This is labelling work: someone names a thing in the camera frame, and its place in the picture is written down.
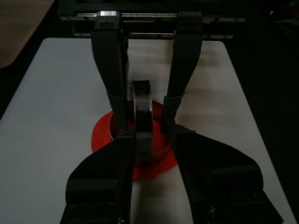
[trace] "red object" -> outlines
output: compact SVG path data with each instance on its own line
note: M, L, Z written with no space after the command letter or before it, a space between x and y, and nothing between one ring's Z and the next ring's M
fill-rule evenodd
M160 173L176 166L174 150L167 141L167 136L162 132L162 114L163 105L154 101L154 153L149 156L136 157L133 181L137 181L141 177L148 180L155 179ZM109 112L99 119L95 125L91 139L92 151L100 150L117 135L119 129L113 113Z

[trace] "white surface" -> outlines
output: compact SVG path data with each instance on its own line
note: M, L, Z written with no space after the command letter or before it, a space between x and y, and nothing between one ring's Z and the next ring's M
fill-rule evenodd
M129 41L129 77L151 81L159 102L171 51L171 41ZM45 39L0 122L0 223L60 223L67 179L91 153L92 128L108 111L89 40ZM220 42L203 43L178 123L256 160L266 194L284 223L296 223ZM136 224L192 223L178 167L135 183L132 213Z

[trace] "dark background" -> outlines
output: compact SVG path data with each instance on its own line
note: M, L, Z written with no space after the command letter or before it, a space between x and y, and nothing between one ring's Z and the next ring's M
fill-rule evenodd
M56 15L57 1L16 62L0 70L0 117L43 40L72 37L71 24L61 22ZM235 38L224 44L299 221L299 51L298 43L276 26L279 19L292 15L284 8L284 1L251 1L247 22Z

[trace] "red plastic item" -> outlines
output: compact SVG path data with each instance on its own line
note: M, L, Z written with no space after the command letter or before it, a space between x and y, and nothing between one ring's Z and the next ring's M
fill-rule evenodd
M147 156L136 157L133 181L137 181L140 178L152 180L160 173L176 166L174 150L167 141L167 136L162 132L162 115L163 105L154 101L154 153ZM120 131L117 129L113 113L109 112L99 119L95 125L91 139L92 151L100 150L111 143L113 137L116 137L119 133Z

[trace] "black mechanical part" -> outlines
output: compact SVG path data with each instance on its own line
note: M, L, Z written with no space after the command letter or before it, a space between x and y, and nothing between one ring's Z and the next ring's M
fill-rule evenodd
M256 162L231 146L176 125L172 147L194 223L282 224Z
M163 128L174 120L202 53L202 14L182 12L172 44L172 67L163 100Z
M91 43L117 126L121 130L127 130L127 39L119 30L117 14L97 16Z
M89 36L100 11L119 11L131 39L172 39L179 11L202 11L204 39L231 39L247 20L248 1L239 0L60 0L59 15L73 33Z
M60 224L129 223L135 133L91 154L69 175Z

